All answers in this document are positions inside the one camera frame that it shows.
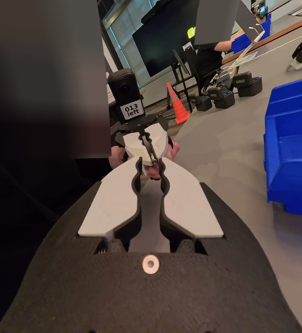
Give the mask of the black charger case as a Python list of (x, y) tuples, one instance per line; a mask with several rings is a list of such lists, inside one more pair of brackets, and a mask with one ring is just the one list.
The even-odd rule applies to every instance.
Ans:
[(208, 96), (199, 96), (197, 94), (190, 94), (189, 100), (195, 105), (196, 109), (200, 112), (206, 112), (212, 108), (212, 101)]
[(211, 87), (207, 90), (207, 94), (218, 109), (227, 109), (235, 104), (234, 93), (226, 86)]
[(253, 97), (262, 91), (262, 78), (253, 77), (251, 72), (239, 73), (233, 76), (233, 86), (240, 98)]

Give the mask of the silver bolt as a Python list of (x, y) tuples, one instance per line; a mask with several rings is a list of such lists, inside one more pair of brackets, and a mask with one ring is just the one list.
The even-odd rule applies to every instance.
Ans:
[(151, 144), (148, 140), (144, 140), (143, 142), (144, 142), (144, 146), (145, 146), (145, 148), (146, 148), (146, 151), (147, 151), (148, 154), (149, 154), (150, 160), (151, 160), (152, 158), (157, 159), (157, 156), (156, 156), (156, 154), (155, 154), (155, 152), (154, 152), (154, 149), (153, 149), (152, 144)]

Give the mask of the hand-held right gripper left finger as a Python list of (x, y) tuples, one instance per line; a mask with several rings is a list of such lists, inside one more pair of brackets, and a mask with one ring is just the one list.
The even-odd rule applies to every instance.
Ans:
[(142, 158), (135, 156), (103, 178), (78, 230), (79, 236), (114, 237), (137, 216), (140, 205), (134, 181), (140, 180), (141, 165)]

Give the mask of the person's left hand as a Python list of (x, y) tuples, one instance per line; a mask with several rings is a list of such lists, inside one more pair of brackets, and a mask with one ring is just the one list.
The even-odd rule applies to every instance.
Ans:
[[(167, 151), (165, 154), (165, 157), (171, 161), (174, 161), (177, 153), (180, 150), (180, 145), (174, 141), (172, 141), (172, 144), (168, 144)], [(111, 148), (111, 156), (109, 156), (109, 164), (112, 169), (115, 169), (122, 165), (123, 162), (123, 157), (125, 154), (125, 149), (120, 148), (118, 146), (113, 146)], [(160, 179), (161, 176), (159, 174), (159, 163), (157, 163), (154, 166), (146, 166), (145, 167), (145, 173), (146, 176), (153, 178), (153, 179)]]

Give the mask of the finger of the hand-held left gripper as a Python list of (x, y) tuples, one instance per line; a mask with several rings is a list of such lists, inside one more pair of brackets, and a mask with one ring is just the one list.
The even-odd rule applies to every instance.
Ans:
[(152, 160), (147, 148), (143, 145), (142, 140), (139, 137), (140, 133), (129, 133), (124, 135), (125, 151), (130, 158), (135, 156), (141, 157), (144, 165), (152, 166)]
[(149, 140), (153, 147), (155, 157), (164, 157), (168, 148), (168, 135), (161, 124), (152, 124), (145, 129), (145, 132), (149, 134)]

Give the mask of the grey board document stand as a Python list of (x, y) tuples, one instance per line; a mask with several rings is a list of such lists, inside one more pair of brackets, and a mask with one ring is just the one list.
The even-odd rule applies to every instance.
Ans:
[(245, 33), (245, 36), (249, 39), (250, 44), (241, 52), (240, 56), (233, 63), (233, 67), (239, 67), (244, 63), (249, 56), (247, 53), (253, 48), (255, 44), (265, 34), (264, 28), (257, 21), (251, 10), (243, 3), (239, 1), (236, 22), (240, 26), (241, 30)]

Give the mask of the large black monitor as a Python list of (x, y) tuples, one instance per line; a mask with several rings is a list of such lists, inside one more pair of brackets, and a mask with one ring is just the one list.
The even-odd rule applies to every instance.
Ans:
[(150, 77), (170, 67), (175, 61), (173, 50), (182, 57), (183, 46), (194, 46), (195, 36), (188, 31), (196, 26), (197, 10), (173, 9), (159, 13), (143, 24), (132, 38)]

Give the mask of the blue plastic bin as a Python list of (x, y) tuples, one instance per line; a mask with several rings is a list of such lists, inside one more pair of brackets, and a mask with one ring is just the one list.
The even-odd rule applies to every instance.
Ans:
[(263, 138), (267, 202), (302, 215), (302, 79), (271, 91)]
[[(261, 23), (261, 27), (265, 30), (265, 33), (260, 38), (259, 42), (270, 36), (271, 16), (271, 13), (269, 13), (267, 19), (263, 23)], [(246, 34), (243, 34), (232, 42), (231, 51), (234, 53), (238, 53), (247, 48), (250, 44), (251, 41), (248, 36)]]

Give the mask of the person's black clothed torso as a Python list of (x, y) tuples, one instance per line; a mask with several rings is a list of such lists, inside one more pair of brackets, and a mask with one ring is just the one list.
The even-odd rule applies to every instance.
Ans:
[(0, 162), (0, 319), (49, 230), (111, 170), (108, 158)]

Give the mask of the black folding easel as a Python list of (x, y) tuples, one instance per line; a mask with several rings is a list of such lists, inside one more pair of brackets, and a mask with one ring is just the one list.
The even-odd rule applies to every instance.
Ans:
[[(187, 103), (188, 103), (188, 106), (189, 106), (189, 110), (190, 110), (190, 113), (192, 113), (192, 106), (191, 106), (191, 102), (190, 102), (190, 99), (189, 99), (189, 95), (188, 95), (188, 90), (187, 90), (187, 87), (186, 87), (186, 80), (189, 80), (191, 79), (193, 76), (190, 74), (189, 70), (187, 69), (185, 63), (182, 61), (182, 59), (180, 58), (180, 56), (178, 55), (177, 51), (174, 49), (173, 50), (173, 53), (174, 53), (174, 56), (177, 60), (177, 67), (178, 67), (178, 70), (179, 70), (179, 73), (181, 75), (181, 80), (179, 79), (176, 79), (176, 83), (175, 85), (178, 85), (180, 83), (183, 84), (183, 90), (184, 90), (184, 93), (186, 95), (186, 99), (187, 99)], [(182, 73), (182, 70), (185, 72), (185, 74), (187, 75), (186, 78), (184, 78), (183, 76), (183, 73)]]

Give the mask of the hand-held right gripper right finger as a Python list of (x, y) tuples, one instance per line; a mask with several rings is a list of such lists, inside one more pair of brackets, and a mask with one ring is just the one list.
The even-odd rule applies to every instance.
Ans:
[(223, 230), (201, 184), (186, 169), (163, 157), (161, 174), (161, 222), (190, 238), (222, 238)]

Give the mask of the orange traffic cone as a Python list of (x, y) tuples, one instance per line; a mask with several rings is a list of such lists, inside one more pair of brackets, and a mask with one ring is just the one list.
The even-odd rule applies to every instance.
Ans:
[(190, 113), (185, 109), (181, 100), (179, 99), (178, 95), (174, 92), (174, 89), (172, 88), (170, 83), (167, 83), (166, 85), (175, 111), (176, 115), (175, 121), (179, 125), (188, 120), (188, 118), (190, 117)]

